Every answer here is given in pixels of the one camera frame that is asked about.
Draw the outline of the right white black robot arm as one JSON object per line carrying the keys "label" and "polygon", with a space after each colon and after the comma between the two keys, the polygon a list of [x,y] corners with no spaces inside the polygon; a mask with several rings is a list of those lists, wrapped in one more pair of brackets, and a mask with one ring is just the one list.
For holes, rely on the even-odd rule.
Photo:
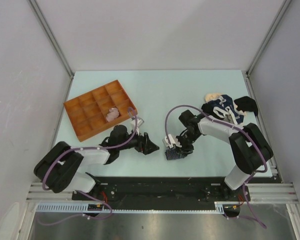
{"label": "right white black robot arm", "polygon": [[268,170],[267,161],[274,153],[256,124],[238,126],[212,116],[194,115],[190,110],[184,111],[178,119],[186,130],[173,137],[173,159],[192,154],[194,143],[201,136],[214,137],[229,144],[235,165],[220,188],[225,200],[232,201],[238,196],[239,188],[256,173]]}

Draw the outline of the right aluminium frame post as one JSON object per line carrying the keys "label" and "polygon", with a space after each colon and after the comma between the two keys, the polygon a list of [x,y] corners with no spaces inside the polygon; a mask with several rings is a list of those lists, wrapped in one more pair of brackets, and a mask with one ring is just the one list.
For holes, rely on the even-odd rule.
{"label": "right aluminium frame post", "polygon": [[268,31],[266,32],[265,37],[263,38],[257,52],[255,53],[251,63],[249,64],[247,70],[245,71],[246,76],[249,78],[252,74],[252,72],[254,71],[257,63],[259,62],[260,58],[262,57],[263,53],[265,52],[268,44],[270,43],[272,37],[274,36],[277,28],[279,27],[282,19],[284,18],[287,10],[289,9],[291,3],[293,1],[292,0],[284,0],[277,12],[277,14],[275,15]]}

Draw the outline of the left aluminium frame post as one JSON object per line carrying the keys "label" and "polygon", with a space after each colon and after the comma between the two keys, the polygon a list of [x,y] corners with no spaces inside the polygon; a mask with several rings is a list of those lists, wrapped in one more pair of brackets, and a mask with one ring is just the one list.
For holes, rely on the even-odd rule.
{"label": "left aluminium frame post", "polygon": [[57,38],[55,37],[55,34],[52,31],[52,28],[50,27],[40,5],[38,4],[37,0],[27,0],[31,10],[33,11],[34,16],[36,17],[39,25],[41,26],[44,34],[46,35],[48,41],[50,42],[50,45],[52,46],[54,52],[56,53],[58,59],[60,60],[64,70],[66,71],[67,75],[70,77],[70,79],[73,79],[74,72],[70,67],[69,62],[66,59],[66,56],[60,47]]}

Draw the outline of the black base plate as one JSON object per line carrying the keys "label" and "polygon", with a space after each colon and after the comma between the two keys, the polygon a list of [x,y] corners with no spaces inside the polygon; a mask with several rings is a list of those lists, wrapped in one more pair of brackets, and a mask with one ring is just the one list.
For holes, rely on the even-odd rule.
{"label": "black base plate", "polygon": [[212,210],[215,202],[252,199],[252,189],[230,190],[223,177],[97,177],[87,196],[68,191],[68,200],[106,199],[114,210]]}

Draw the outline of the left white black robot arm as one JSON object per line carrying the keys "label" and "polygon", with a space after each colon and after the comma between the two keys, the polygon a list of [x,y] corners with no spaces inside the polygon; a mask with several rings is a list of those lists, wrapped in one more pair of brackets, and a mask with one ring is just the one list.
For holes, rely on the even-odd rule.
{"label": "left white black robot arm", "polygon": [[116,125],[102,143],[96,147],[74,147],[65,141],[58,142],[34,167],[33,173],[42,182],[45,191],[61,193],[82,191],[90,200],[100,196],[101,188],[95,177],[82,173],[79,168],[89,165],[109,165],[117,160],[120,152],[134,149],[143,155],[160,149],[150,140],[148,133],[132,132],[124,125]]}

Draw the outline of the aluminium frame post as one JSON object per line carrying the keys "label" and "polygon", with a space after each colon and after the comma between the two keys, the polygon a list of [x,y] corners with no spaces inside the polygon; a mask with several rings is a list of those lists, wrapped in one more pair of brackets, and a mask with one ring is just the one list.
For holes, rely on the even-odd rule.
{"label": "aluminium frame post", "polygon": [[52,46],[54,52],[56,53],[58,59],[60,60],[64,70],[66,71],[67,75],[70,77],[70,79],[73,79],[74,72],[70,67],[69,62],[66,59],[66,56],[60,47],[57,38],[55,37],[55,34],[52,31],[52,28],[50,27],[40,5],[38,4],[37,0],[27,0],[31,10],[33,11],[34,16],[36,17],[39,25],[41,26],[44,34],[46,35],[48,41],[50,42],[50,45]]}
{"label": "aluminium frame post", "polygon": [[246,76],[249,78],[252,74],[252,72],[254,71],[257,63],[259,62],[260,58],[262,57],[263,53],[265,52],[268,44],[270,43],[272,37],[274,36],[277,28],[279,27],[282,19],[284,18],[287,10],[289,9],[291,3],[293,1],[292,0],[284,0],[277,12],[277,14],[275,15],[268,31],[266,32],[265,37],[263,38],[257,52],[255,53],[251,63],[249,64],[247,70],[245,71]]}

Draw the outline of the cream underwear in pile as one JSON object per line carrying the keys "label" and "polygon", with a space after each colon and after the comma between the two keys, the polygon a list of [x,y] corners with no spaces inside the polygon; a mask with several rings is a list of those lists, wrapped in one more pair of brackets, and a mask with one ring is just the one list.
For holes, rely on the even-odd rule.
{"label": "cream underwear in pile", "polygon": [[218,97],[220,97],[222,95],[222,93],[208,93],[205,95],[204,99],[205,99],[205,102],[208,103]]}

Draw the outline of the black underwear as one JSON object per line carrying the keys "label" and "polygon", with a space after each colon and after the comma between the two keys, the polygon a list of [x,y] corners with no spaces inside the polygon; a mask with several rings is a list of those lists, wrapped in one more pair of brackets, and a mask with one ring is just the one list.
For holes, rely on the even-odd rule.
{"label": "black underwear", "polygon": [[255,116],[258,116],[259,114],[259,109],[256,101],[249,96],[237,98],[234,100],[234,103],[236,104],[238,111],[252,112]]}

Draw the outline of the navy white underwear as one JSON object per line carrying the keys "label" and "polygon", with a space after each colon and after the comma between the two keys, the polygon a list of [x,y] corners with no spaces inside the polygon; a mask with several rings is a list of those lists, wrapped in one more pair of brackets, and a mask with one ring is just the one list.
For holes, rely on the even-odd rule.
{"label": "navy white underwear", "polygon": [[234,100],[227,94],[222,94],[209,102],[205,101],[201,109],[206,114],[224,122],[235,125],[242,125],[244,123],[244,112],[237,110]]}

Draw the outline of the orange compartment tray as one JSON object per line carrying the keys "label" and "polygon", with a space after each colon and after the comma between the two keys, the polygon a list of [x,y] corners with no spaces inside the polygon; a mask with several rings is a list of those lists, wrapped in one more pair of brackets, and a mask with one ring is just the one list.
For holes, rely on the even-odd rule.
{"label": "orange compartment tray", "polygon": [[[79,142],[83,142],[130,118],[138,110],[118,80],[114,80],[63,103]],[[109,109],[119,117],[107,122]]]}

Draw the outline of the striped navy underwear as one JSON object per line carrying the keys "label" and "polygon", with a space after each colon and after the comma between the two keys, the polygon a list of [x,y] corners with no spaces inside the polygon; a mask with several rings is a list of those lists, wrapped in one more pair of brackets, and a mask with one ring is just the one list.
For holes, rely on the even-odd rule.
{"label": "striped navy underwear", "polygon": [[168,161],[184,159],[189,155],[188,152],[181,152],[176,148],[166,149],[164,154]]}

